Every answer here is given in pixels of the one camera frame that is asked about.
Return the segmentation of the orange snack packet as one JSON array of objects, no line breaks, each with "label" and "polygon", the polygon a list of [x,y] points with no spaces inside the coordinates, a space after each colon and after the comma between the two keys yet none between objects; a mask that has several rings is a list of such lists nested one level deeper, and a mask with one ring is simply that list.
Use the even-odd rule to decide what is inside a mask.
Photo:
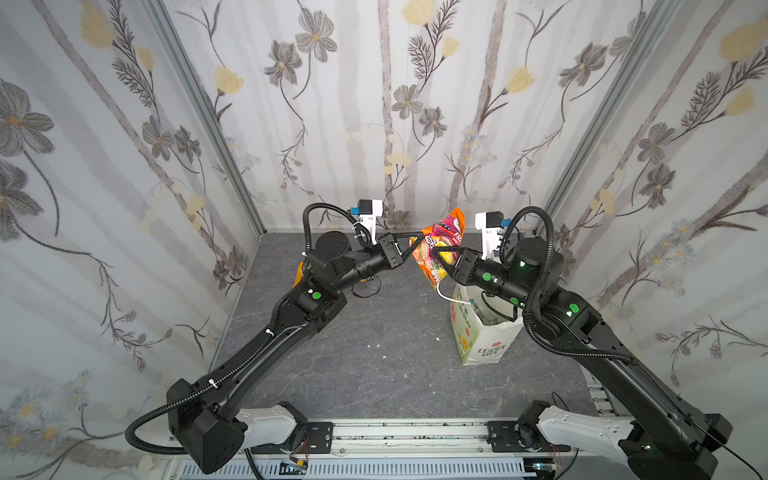
[{"label": "orange snack packet", "polygon": [[462,245],[465,223],[464,213],[455,208],[442,220],[421,230],[420,236],[409,237],[409,246],[414,247],[412,256],[434,290],[448,276],[445,266],[455,265],[458,253],[453,247]]}]

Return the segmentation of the white floral paper bag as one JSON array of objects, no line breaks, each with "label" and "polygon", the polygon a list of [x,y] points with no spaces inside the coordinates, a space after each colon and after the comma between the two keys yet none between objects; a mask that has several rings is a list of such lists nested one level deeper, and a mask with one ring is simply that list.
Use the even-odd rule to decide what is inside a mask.
[{"label": "white floral paper bag", "polygon": [[448,278],[436,288],[449,302],[449,318],[463,366],[499,363],[523,330],[519,308],[475,286]]}]

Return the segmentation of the yellow snack packet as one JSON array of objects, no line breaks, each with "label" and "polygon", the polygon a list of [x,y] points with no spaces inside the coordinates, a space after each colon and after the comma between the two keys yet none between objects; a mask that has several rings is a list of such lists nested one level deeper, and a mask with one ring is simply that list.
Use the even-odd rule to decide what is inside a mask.
[{"label": "yellow snack packet", "polygon": [[296,270],[293,286],[297,286],[303,279],[303,276],[304,276],[304,263],[300,262]]}]

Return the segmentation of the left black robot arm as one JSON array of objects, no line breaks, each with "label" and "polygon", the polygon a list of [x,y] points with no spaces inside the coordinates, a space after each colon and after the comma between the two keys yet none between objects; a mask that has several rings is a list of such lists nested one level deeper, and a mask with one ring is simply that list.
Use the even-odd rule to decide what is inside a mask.
[{"label": "left black robot arm", "polygon": [[[332,210],[355,231],[361,248],[351,250],[339,231],[312,238],[310,215]],[[205,474],[226,465],[238,451],[254,446],[256,431],[241,410],[262,377],[283,357],[322,331],[346,306],[346,290],[405,263],[423,242],[421,231],[376,237],[355,209],[325,202],[302,213],[305,263],[302,277],[273,307],[264,329],[218,368],[189,383],[179,380],[166,403],[134,420],[124,433],[133,448],[157,455],[187,455]]]}]

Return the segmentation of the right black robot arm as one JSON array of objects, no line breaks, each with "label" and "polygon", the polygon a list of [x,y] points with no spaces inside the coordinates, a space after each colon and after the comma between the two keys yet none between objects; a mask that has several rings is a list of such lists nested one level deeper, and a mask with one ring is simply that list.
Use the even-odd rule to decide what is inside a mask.
[{"label": "right black robot arm", "polygon": [[463,246],[434,250],[447,274],[521,311],[522,325],[546,351],[588,370],[629,411],[610,420],[533,402],[518,418],[527,448],[546,442],[577,448],[628,468],[639,479],[710,479],[716,451],[733,430],[720,414],[705,414],[674,393],[633,355],[580,295],[558,284],[562,257],[547,212],[521,209],[502,235],[500,259]]}]

